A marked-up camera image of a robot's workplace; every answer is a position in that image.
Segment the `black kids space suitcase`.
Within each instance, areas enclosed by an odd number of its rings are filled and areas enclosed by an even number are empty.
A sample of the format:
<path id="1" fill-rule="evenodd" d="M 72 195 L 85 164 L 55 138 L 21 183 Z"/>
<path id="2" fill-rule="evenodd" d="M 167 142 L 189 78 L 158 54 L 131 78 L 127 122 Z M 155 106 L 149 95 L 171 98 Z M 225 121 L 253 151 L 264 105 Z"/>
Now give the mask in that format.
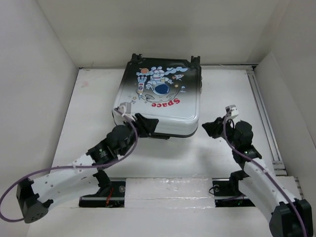
<path id="1" fill-rule="evenodd" d="M 132 54 L 125 67 L 114 108 L 158 119 L 156 137 L 187 138 L 198 129 L 202 75 L 200 56 L 150 58 Z"/>

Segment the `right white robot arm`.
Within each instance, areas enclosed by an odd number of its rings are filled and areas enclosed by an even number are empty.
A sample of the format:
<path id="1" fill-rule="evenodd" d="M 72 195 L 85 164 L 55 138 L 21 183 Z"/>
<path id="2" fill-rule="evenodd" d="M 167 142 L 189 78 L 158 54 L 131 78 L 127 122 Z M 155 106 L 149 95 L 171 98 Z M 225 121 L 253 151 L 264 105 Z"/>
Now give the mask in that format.
<path id="1" fill-rule="evenodd" d="M 213 139 L 223 138 L 232 149 L 235 162 L 241 167 L 231 173 L 228 188 L 243 194 L 266 218 L 274 237 L 312 237 L 314 235 L 312 207 L 306 199 L 297 198 L 267 168 L 252 144 L 252 126 L 231 118 L 217 118 L 202 124 Z"/>

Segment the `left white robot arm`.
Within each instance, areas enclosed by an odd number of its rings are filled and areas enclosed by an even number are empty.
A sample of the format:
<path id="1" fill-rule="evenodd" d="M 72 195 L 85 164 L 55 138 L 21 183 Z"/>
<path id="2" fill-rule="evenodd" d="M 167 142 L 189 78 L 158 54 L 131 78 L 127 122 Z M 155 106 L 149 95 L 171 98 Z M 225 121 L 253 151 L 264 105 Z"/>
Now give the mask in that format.
<path id="1" fill-rule="evenodd" d="M 121 117 L 122 124 L 71 164 L 54 167 L 51 173 L 36 179 L 25 177 L 17 183 L 16 197 L 25 223 L 41 219 L 69 198 L 84 196 L 85 185 L 93 187 L 100 196 L 111 190 L 111 181 L 104 170 L 127 158 L 138 139 L 151 137 L 159 123 L 157 118 L 146 118 L 140 113 L 121 114 Z"/>

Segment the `aluminium side rail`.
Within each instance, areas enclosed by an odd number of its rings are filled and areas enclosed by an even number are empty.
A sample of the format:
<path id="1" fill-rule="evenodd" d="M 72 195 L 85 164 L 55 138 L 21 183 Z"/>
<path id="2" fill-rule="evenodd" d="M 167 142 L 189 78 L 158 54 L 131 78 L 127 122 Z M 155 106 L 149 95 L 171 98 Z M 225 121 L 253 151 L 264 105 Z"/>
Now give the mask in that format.
<path id="1" fill-rule="evenodd" d="M 270 153 L 272 155 L 272 165 L 276 176 L 288 176 L 286 168 L 284 166 L 277 141 L 269 120 L 267 110 L 259 89 L 259 84 L 256 79 L 255 69 L 257 65 L 250 65 L 247 70 L 247 76 L 250 83 L 250 87 L 254 96 L 254 100 L 257 106 L 259 117 L 264 128 L 265 136 L 269 144 Z"/>

